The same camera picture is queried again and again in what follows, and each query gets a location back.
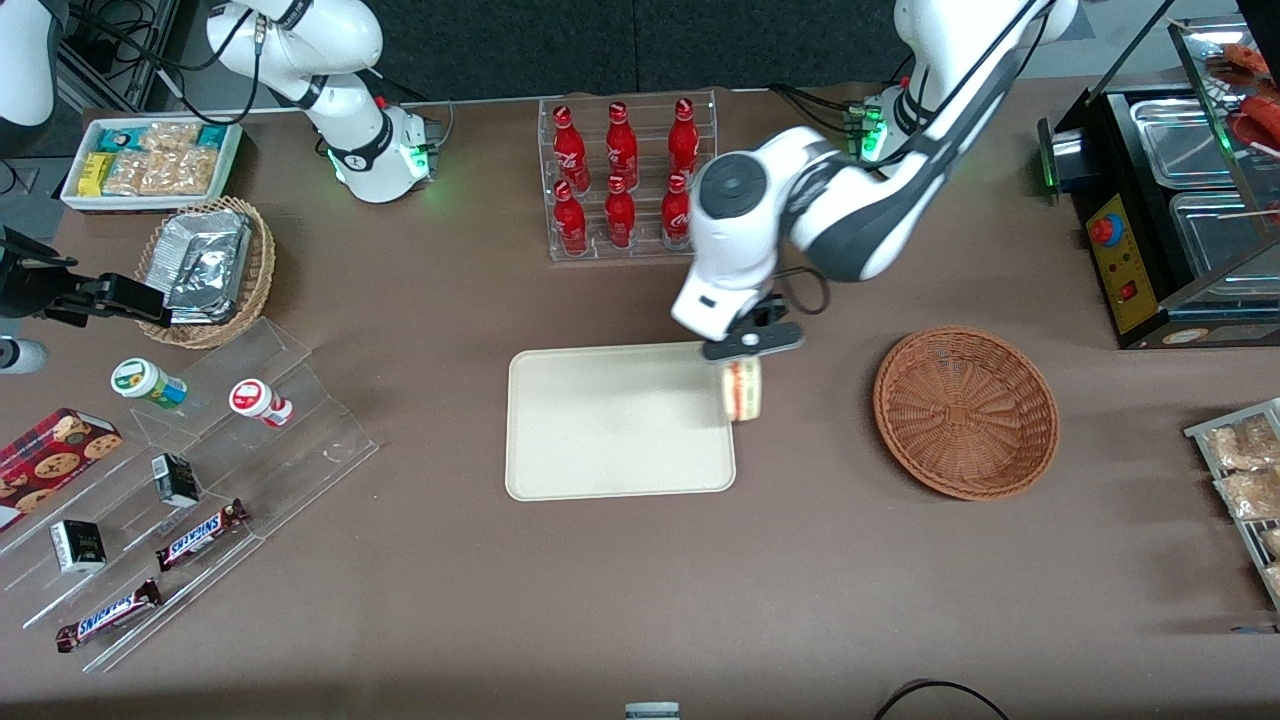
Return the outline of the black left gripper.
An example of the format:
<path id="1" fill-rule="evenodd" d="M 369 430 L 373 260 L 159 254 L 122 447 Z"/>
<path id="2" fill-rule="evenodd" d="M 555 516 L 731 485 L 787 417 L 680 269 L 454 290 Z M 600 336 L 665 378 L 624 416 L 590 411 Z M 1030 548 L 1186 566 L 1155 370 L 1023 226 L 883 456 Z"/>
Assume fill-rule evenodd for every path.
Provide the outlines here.
<path id="1" fill-rule="evenodd" d="M 739 318 L 721 341 L 705 341 L 701 356 L 708 363 L 737 363 L 800 347 L 805 334 L 796 322 L 786 322 L 787 300 L 769 293 Z"/>

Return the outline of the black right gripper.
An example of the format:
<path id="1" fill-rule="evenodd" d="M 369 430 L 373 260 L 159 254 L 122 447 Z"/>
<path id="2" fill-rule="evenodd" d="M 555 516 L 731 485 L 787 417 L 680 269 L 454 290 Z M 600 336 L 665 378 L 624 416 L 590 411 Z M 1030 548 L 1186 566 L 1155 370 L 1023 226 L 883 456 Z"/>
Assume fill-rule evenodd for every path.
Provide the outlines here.
<path id="1" fill-rule="evenodd" d="M 90 316 L 123 316 L 150 325 L 170 325 L 165 295 L 118 273 L 100 275 L 100 307 L 95 281 L 70 272 L 79 261 L 12 228 L 3 229 L 1 316 L 41 316 L 84 327 Z"/>

